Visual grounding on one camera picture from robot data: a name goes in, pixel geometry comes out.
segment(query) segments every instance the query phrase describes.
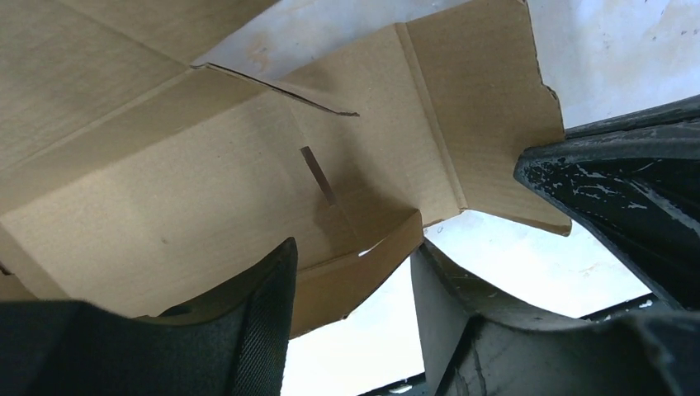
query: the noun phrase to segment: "cardboard box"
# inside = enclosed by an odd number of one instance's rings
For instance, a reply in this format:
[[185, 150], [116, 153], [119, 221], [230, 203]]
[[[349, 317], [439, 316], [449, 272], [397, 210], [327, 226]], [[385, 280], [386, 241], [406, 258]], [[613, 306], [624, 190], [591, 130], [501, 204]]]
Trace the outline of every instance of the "cardboard box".
[[563, 139], [524, 2], [389, 26], [279, 82], [186, 69], [224, 33], [188, 30], [199, 2], [128, 3], [0, 6], [0, 262], [38, 298], [157, 315], [293, 236], [299, 335], [463, 210], [568, 233], [512, 178]]

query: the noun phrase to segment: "black plastic part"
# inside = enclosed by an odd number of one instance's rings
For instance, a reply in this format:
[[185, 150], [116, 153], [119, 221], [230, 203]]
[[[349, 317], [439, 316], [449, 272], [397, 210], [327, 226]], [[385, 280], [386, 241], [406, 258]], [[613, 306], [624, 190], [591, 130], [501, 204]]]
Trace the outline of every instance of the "black plastic part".
[[78, 301], [0, 304], [0, 394], [279, 394], [296, 259], [290, 238], [158, 318]]
[[514, 176], [674, 309], [700, 309], [700, 120], [529, 148]]
[[650, 126], [676, 124], [681, 121], [700, 119], [700, 95], [674, 101], [650, 109], [620, 115], [619, 117], [592, 122], [569, 128], [565, 131], [567, 139], [583, 138], [610, 132], [638, 130]]
[[533, 307], [426, 242], [411, 277], [429, 394], [700, 394], [695, 313], [604, 323]]

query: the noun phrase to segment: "cardboard flap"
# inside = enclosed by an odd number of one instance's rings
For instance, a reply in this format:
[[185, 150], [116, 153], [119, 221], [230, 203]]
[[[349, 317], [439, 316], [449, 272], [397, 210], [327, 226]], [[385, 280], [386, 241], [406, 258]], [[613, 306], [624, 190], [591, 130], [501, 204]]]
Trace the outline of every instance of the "cardboard flap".
[[291, 337], [346, 318], [423, 242], [416, 211], [369, 252], [324, 263], [297, 276]]
[[212, 70], [216, 70], [218, 72], [228, 74], [229, 76], [240, 78], [250, 83], [259, 84], [263, 87], [273, 90], [274, 92], [281, 93], [286, 97], [289, 97], [296, 101], [300, 101], [301, 103], [305, 103], [306, 105], [315, 107], [317, 109], [333, 113], [338, 116], [359, 116], [359, 114], [356, 111], [350, 111], [344, 108], [342, 105], [340, 105], [338, 103], [337, 97], [332, 97], [331, 95], [325, 92], [316, 91], [307, 87], [301, 87], [286, 82], [273, 82], [271, 80], [263, 78], [255, 78], [252, 76], [248, 76], [247, 74], [243, 74], [241, 72], [237, 72], [235, 70], [231, 70], [229, 68], [225, 68], [216, 64], [203, 64], [202, 66], [194, 66], [194, 68], [210, 68]]
[[527, 4], [474, 0], [407, 29], [466, 198], [462, 209], [568, 233], [567, 216], [513, 179], [524, 149], [564, 138], [559, 102], [542, 84]]
[[0, 302], [32, 301], [36, 297], [14, 275], [0, 274]]

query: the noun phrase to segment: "cardboard fold line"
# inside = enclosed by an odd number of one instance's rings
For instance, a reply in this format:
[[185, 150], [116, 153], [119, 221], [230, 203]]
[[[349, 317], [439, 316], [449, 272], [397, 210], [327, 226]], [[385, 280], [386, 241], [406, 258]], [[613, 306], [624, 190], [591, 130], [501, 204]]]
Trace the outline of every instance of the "cardboard fold line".
[[350, 111], [350, 110], [345, 110], [340, 106], [335, 106], [334, 104], [329, 103], [329, 99], [322, 98], [323, 94], [321, 92], [313, 92], [310, 90], [305, 90], [303, 87], [297, 87], [291, 84], [287, 84], [284, 82], [272, 82], [268, 81], [266, 79], [262, 78], [255, 78], [252, 76], [249, 76], [247, 74], [243, 74], [241, 72], [237, 72], [235, 70], [231, 70], [230, 68], [225, 68], [223, 66], [219, 66], [217, 64], [203, 64], [199, 66], [192, 66], [192, 68], [197, 69], [197, 68], [209, 68], [211, 70], [216, 70], [218, 72], [222, 72], [224, 74], [227, 74], [231, 77], [235, 78], [240, 78], [244, 81], [248, 81], [257, 85], [262, 85], [268, 89], [273, 90], [274, 92], [281, 93], [282, 95], [289, 97], [291, 99], [294, 99], [296, 101], [300, 101], [301, 103], [305, 103], [306, 105], [315, 107], [317, 109], [320, 109], [322, 111], [327, 111], [329, 113], [333, 113], [338, 116], [347, 116], [347, 117], [359, 117], [360, 114], [357, 113], [356, 111]]
[[408, 27], [404, 23], [396, 24], [395, 27], [396, 34], [399, 36], [399, 40], [401, 41], [401, 46], [404, 48], [406, 62], [409, 64], [409, 69], [412, 77], [414, 78], [414, 84], [416, 86], [416, 90], [418, 91], [420, 101], [423, 103], [425, 116], [428, 119], [428, 125], [430, 126], [430, 130], [433, 132], [435, 144], [440, 152], [442, 165], [445, 167], [445, 172], [447, 173], [450, 185], [452, 186], [452, 193], [455, 195], [459, 209], [466, 210], [469, 208], [469, 204], [466, 201], [464, 189], [461, 187], [459, 176], [455, 171], [455, 165], [452, 163], [452, 157], [450, 157], [450, 152], [445, 144], [445, 137], [442, 135], [440, 121], [438, 120], [438, 115], [435, 114], [433, 100], [430, 98], [428, 86], [425, 84], [423, 71], [420, 68], [420, 62], [416, 56]]

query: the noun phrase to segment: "cardboard slot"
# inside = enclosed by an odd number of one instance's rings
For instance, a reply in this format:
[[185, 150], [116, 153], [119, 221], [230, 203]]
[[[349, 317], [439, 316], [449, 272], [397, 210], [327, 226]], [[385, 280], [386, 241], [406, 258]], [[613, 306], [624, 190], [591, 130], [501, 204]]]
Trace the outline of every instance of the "cardboard slot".
[[321, 192], [324, 193], [326, 201], [329, 203], [329, 205], [334, 206], [338, 201], [335, 198], [335, 194], [333, 193], [333, 189], [330, 187], [328, 179], [324, 175], [324, 171], [321, 169], [319, 162], [316, 161], [314, 153], [311, 152], [311, 148], [309, 146], [305, 146], [302, 147], [300, 151], [301, 155], [304, 156], [306, 165], [308, 165], [309, 169], [311, 170], [311, 174], [314, 175], [314, 179], [316, 179], [316, 182], [319, 184]]

